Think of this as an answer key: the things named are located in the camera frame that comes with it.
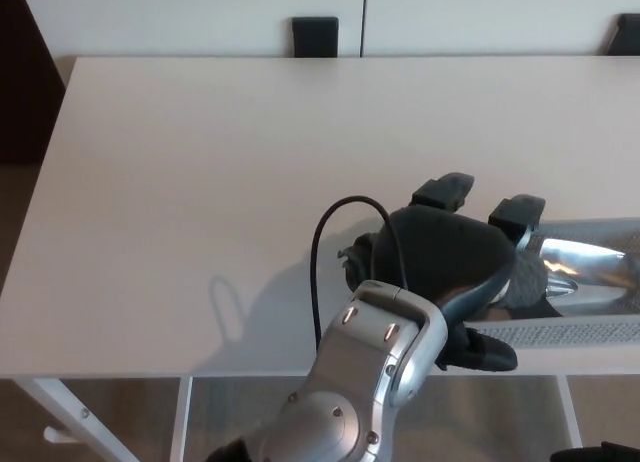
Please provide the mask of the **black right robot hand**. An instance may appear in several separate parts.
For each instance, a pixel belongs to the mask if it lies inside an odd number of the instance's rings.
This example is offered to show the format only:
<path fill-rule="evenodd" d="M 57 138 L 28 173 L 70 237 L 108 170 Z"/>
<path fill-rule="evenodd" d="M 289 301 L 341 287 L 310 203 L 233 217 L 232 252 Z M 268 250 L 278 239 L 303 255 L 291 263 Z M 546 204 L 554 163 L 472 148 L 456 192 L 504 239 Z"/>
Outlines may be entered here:
<path fill-rule="evenodd" d="M 639 462 L 638 448 L 603 441 L 599 446 L 565 449 L 553 453 L 551 462 Z"/>

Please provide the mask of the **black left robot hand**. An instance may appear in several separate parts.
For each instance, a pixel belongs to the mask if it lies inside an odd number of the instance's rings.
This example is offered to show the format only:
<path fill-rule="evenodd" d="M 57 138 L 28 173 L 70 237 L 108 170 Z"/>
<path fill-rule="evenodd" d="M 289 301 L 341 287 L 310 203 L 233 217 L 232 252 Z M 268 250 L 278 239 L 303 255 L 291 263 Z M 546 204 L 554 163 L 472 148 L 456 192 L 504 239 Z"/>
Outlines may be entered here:
<path fill-rule="evenodd" d="M 463 173 L 428 180 L 390 213 L 389 226 L 360 235 L 338 256 L 350 289 L 366 280 L 406 285 L 440 308 L 449 330 L 440 368 L 509 372 L 518 365 L 515 350 L 465 323 L 484 317 L 490 305 L 516 317 L 541 301 L 545 268 L 526 246 L 546 202 L 528 194 L 505 198 L 482 222 L 458 212 L 473 183 Z"/>

